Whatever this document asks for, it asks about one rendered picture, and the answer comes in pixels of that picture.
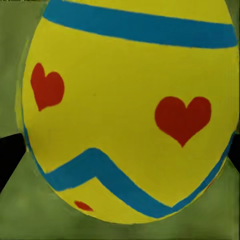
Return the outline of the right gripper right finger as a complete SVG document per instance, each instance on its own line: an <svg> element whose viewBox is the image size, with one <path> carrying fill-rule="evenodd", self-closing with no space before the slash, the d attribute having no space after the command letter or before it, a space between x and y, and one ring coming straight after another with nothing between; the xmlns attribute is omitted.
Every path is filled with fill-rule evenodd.
<svg viewBox="0 0 240 240"><path fill-rule="evenodd" d="M240 173L240 135L235 134L231 143L228 157Z"/></svg>

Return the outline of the easter egg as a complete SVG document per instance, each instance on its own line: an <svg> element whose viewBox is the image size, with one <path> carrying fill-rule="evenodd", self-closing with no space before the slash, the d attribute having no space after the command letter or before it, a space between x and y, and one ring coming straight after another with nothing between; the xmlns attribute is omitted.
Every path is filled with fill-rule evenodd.
<svg viewBox="0 0 240 240"><path fill-rule="evenodd" d="M237 131L238 48L225 0L49 0L21 94L45 181L109 223L190 206Z"/></svg>

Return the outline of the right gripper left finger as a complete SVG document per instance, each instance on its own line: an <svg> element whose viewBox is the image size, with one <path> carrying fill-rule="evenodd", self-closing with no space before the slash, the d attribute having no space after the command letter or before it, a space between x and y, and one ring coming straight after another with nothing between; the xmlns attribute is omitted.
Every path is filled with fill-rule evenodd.
<svg viewBox="0 0 240 240"><path fill-rule="evenodd" d="M26 152L21 133L0 138L0 193Z"/></svg>

